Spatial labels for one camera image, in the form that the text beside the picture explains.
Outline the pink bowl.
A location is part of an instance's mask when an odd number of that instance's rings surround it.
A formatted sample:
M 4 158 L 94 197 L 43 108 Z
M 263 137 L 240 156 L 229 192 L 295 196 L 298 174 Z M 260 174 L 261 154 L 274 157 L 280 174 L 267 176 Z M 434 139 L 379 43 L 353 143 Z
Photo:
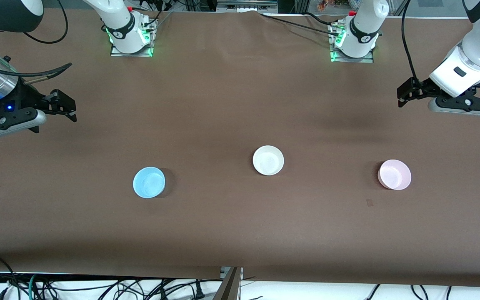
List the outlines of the pink bowl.
M 379 167 L 377 177 L 381 185 L 390 190 L 404 190 L 412 182 L 412 173 L 402 161 L 390 159 Z

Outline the blue bowl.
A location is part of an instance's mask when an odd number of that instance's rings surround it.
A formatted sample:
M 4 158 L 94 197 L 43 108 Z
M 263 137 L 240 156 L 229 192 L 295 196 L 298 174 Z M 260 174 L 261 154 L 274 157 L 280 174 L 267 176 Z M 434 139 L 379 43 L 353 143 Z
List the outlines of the blue bowl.
M 166 185 L 165 175 L 157 167 L 145 167 L 133 178 L 134 192 L 141 198 L 151 199 L 160 195 Z

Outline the white bowl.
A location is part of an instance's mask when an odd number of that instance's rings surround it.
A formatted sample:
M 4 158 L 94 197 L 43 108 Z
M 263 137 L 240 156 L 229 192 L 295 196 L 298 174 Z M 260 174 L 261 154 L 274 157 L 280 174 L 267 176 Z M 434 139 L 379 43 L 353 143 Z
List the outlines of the white bowl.
M 252 156 L 253 167 L 261 175 L 276 175 L 282 170 L 284 163 L 284 155 L 272 145 L 261 146 Z

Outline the orange object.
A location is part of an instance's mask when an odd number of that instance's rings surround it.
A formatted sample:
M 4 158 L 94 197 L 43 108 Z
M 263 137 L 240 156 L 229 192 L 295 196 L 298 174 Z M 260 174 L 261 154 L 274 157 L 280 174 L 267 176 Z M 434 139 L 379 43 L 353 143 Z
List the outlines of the orange object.
M 319 0 L 316 8 L 319 12 L 324 12 L 329 8 L 335 8 L 341 6 L 342 2 L 346 4 L 346 0 Z

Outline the brown table cover sheet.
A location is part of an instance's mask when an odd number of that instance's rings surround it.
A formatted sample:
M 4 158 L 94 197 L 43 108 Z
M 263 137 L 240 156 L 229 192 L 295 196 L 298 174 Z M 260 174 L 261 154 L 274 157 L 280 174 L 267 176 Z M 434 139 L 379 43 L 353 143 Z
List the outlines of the brown table cover sheet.
M 153 57 L 111 57 L 95 11 L 68 10 L 55 45 L 0 33 L 21 71 L 74 98 L 77 122 L 0 138 L 0 258 L 16 272 L 480 285 L 480 116 L 398 108 L 410 76 L 400 21 L 374 63 L 247 13 L 171 14 Z M 285 163 L 261 175 L 253 153 Z M 384 161 L 412 182 L 390 190 Z M 164 191 L 132 182 L 161 169 Z

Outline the grey power strip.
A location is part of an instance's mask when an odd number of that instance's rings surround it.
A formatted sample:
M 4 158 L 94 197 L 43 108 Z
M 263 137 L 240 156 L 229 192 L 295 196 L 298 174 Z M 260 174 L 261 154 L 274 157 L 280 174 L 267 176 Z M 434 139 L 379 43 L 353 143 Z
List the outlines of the grey power strip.
M 278 0 L 216 0 L 217 12 L 278 13 Z

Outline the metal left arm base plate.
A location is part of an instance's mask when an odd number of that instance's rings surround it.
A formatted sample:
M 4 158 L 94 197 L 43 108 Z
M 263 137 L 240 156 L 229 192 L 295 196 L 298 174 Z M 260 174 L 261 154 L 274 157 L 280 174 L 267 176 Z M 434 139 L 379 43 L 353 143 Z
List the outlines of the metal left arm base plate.
M 328 31 L 330 33 L 337 33 L 337 36 L 329 35 L 328 42 L 330 44 L 330 57 L 332 62 L 343 62 L 343 63 L 373 63 L 373 48 L 375 47 L 375 43 L 373 43 L 373 47 L 364 57 L 350 57 L 345 55 L 343 51 L 337 47 L 339 44 L 342 43 L 346 36 L 345 32 L 345 25 L 344 19 L 338 20 L 337 22 L 331 22 L 330 25 L 327 26 Z

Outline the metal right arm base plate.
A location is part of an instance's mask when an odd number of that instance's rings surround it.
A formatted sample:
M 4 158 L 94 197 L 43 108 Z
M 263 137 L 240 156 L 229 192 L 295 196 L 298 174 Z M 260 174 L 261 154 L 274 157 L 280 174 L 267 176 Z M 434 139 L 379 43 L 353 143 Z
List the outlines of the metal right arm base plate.
M 143 15 L 138 25 L 119 40 L 108 32 L 112 44 L 110 55 L 113 57 L 152 57 L 157 32 L 158 19 Z

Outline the grey metal post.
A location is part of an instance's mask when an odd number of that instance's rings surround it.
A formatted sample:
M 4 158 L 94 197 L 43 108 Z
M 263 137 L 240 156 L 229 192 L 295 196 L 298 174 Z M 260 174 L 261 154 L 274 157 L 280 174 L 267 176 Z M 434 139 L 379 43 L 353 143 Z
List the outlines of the grey metal post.
M 222 267 L 221 271 L 225 277 L 212 300 L 240 300 L 243 268 L 238 266 Z

